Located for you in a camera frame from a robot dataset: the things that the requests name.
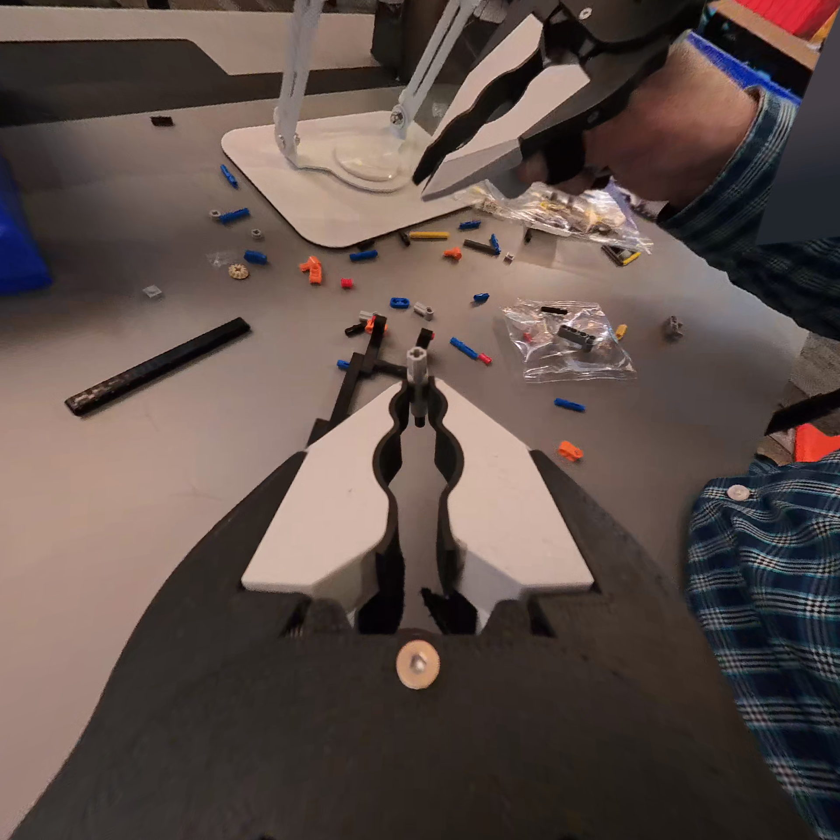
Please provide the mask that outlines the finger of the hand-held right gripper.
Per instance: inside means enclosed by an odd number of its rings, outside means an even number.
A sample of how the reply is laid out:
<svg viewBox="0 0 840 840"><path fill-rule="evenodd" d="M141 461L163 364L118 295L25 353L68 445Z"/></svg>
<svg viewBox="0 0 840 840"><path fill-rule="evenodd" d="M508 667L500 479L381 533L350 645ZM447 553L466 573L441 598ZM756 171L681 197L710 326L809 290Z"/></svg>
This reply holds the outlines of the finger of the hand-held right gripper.
<svg viewBox="0 0 840 840"><path fill-rule="evenodd" d="M450 196L483 181L493 181L500 190L515 183L515 170L526 157L522 136L588 83L578 65L555 65L541 70L508 110L445 153L425 181L422 200L430 202Z"/></svg>
<svg viewBox="0 0 840 840"><path fill-rule="evenodd" d="M509 120L543 69L543 21L509 12L457 90L416 165L417 186L469 186L522 162L520 129Z"/></svg>

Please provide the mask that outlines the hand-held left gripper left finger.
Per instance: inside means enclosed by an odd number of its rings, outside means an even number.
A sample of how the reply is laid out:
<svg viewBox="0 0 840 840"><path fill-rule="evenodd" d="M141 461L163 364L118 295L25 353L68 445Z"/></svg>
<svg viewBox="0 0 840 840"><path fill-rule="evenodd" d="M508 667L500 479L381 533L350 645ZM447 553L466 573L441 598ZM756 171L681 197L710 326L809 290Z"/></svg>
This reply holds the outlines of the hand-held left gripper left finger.
<svg viewBox="0 0 840 840"><path fill-rule="evenodd" d="M411 389L390 386L307 447L241 577L251 592L337 602L362 634L394 634L405 601L397 505Z"/></svg>

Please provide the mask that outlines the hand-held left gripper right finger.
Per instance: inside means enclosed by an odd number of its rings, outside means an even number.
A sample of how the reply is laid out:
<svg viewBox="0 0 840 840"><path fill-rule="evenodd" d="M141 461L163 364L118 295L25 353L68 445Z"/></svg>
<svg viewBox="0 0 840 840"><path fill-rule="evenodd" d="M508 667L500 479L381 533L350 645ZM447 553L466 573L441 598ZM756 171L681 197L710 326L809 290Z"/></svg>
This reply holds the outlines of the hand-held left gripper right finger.
<svg viewBox="0 0 840 840"><path fill-rule="evenodd" d="M554 463L442 379L427 387L441 593L423 602L443 634L475 634L501 602L590 592L594 575L543 472Z"/></svg>

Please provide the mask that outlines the large clear bag of parts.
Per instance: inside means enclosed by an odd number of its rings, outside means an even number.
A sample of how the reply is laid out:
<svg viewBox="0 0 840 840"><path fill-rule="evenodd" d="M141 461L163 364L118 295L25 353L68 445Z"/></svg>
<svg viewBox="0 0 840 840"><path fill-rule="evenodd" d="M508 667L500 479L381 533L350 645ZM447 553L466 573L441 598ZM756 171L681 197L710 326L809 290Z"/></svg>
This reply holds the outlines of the large clear bag of parts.
<svg viewBox="0 0 840 840"><path fill-rule="evenodd" d="M555 187L533 185L514 198L504 197L488 181L458 194L472 207L524 229L593 243L615 251L650 254L653 242L643 234L625 193L613 182L600 190L573 196Z"/></svg>

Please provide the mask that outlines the black lego frame assembly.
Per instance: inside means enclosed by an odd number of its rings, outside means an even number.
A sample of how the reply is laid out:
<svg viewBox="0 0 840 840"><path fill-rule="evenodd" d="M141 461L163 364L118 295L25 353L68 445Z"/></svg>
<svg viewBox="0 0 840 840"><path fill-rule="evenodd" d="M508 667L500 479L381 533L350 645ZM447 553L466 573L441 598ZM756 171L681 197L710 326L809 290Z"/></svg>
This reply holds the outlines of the black lego frame assembly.
<svg viewBox="0 0 840 840"><path fill-rule="evenodd" d="M354 402L354 394L358 384L362 380L371 378L373 375L384 374L391 376L401 382L406 380L406 365L395 364L381 359L382 343L385 337L386 316L378 314L373 332L364 353L354 353L351 367L344 372L343 383L339 389L339 395L334 404L332 414L329 418L318 418L312 426L307 447L317 443L322 437L331 432L350 416L350 409ZM429 328L422 328L417 336L414 346L429 349L430 343L434 340L434 331ZM428 395L427 395L427 416L432 401L431 391L433 390L433 377L428 373ZM400 409L400 432L405 431L407 418L411 417L410 412L410 385L407 386L408 404Z"/></svg>

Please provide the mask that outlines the small clear bag of parts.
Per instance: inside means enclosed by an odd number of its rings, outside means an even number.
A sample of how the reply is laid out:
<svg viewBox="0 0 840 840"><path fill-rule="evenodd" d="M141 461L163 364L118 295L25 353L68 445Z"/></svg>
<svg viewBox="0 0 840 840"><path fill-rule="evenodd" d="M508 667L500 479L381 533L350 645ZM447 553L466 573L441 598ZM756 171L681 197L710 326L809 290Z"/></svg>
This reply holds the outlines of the small clear bag of parts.
<svg viewBox="0 0 840 840"><path fill-rule="evenodd" d="M541 306L567 308L569 314L544 314L539 311ZM637 377L636 366L621 342L615 341L614 328L598 303L518 299L500 312L526 383L629 381ZM601 343L592 353L578 351L555 337L562 323L597 335ZM522 342L526 331L532 334L531 344Z"/></svg>

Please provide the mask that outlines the person's right forearm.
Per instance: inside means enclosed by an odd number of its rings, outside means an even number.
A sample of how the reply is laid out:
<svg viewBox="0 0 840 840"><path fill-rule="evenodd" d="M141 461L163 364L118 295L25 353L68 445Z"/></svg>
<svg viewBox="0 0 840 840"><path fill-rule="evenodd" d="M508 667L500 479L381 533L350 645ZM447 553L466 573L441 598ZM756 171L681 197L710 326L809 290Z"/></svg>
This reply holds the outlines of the person's right forearm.
<svg viewBox="0 0 840 840"><path fill-rule="evenodd" d="M760 222L797 114L760 87L758 113L717 179L682 210L666 205L657 225L730 282L799 327L839 340L839 240L757 245Z"/></svg>

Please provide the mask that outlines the long black lego bar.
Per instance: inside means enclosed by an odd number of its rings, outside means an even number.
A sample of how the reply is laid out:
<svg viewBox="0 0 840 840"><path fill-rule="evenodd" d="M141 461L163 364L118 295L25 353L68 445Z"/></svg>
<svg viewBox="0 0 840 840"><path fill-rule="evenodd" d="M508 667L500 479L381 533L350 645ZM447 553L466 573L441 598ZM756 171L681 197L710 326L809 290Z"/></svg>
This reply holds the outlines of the long black lego bar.
<svg viewBox="0 0 840 840"><path fill-rule="evenodd" d="M246 320L232 319L69 396L65 406L73 416L87 417L243 339L251 332Z"/></svg>

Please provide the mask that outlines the person's right hand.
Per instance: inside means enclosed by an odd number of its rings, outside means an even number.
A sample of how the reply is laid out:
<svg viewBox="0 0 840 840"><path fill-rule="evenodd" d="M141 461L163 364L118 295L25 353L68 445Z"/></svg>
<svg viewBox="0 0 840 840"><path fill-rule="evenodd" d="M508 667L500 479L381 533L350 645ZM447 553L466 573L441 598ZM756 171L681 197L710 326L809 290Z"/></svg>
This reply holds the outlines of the person's right hand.
<svg viewBox="0 0 840 840"><path fill-rule="evenodd" d="M740 89L682 42L614 119L585 135L584 186L602 172L635 195L684 208L714 183L758 114Z"/></svg>

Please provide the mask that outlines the person's blue plaid shirt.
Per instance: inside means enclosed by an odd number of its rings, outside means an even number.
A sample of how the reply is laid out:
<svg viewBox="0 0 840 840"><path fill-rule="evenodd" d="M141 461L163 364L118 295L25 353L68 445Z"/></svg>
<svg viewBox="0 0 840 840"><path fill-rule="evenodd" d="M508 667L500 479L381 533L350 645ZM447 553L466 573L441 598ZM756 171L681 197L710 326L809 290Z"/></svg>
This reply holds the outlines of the person's blue plaid shirt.
<svg viewBox="0 0 840 840"><path fill-rule="evenodd" d="M838 452L708 483L686 597L764 761L815 834L838 839Z"/></svg>

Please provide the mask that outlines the black chair leg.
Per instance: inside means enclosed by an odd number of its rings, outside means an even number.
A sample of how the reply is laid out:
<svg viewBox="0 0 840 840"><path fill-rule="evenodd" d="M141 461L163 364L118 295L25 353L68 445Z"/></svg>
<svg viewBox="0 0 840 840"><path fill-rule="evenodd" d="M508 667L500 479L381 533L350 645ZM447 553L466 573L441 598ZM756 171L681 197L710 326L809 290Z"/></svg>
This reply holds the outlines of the black chair leg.
<svg viewBox="0 0 840 840"><path fill-rule="evenodd" d="M787 432L804 424L811 424L839 409L839 389L810 396L776 411L765 428L764 435Z"/></svg>

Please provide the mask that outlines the orange plastic object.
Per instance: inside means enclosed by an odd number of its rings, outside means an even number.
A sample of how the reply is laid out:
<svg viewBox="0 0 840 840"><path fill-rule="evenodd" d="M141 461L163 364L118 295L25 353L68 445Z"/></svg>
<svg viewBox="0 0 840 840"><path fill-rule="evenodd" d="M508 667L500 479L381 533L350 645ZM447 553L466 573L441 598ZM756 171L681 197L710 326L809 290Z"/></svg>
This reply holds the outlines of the orange plastic object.
<svg viewBox="0 0 840 840"><path fill-rule="evenodd" d="M840 437L828 435L813 424L804 423L795 429L794 462L814 463L839 450Z"/></svg>

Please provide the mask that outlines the blue bin with tag sticker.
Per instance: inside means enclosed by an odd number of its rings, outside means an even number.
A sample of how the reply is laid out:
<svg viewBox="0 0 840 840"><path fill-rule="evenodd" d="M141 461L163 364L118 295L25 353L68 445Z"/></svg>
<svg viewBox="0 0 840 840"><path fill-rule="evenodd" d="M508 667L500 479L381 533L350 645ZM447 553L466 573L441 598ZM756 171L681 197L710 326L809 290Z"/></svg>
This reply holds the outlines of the blue bin with tag sticker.
<svg viewBox="0 0 840 840"><path fill-rule="evenodd" d="M36 291L52 277L29 229L14 176L1 157L1 295Z"/></svg>

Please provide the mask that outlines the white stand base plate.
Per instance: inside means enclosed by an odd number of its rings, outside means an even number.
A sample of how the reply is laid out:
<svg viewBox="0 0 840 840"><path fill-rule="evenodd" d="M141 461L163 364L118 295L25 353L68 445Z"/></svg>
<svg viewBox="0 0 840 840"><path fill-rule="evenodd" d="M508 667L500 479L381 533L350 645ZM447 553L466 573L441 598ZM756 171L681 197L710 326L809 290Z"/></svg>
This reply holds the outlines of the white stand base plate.
<svg viewBox="0 0 840 840"><path fill-rule="evenodd" d="M388 111L300 121L289 160L270 125L233 129L222 149L256 190L307 241L348 248L415 229L469 205L469 199L421 197L411 175L431 140L411 123L394 131Z"/></svg>

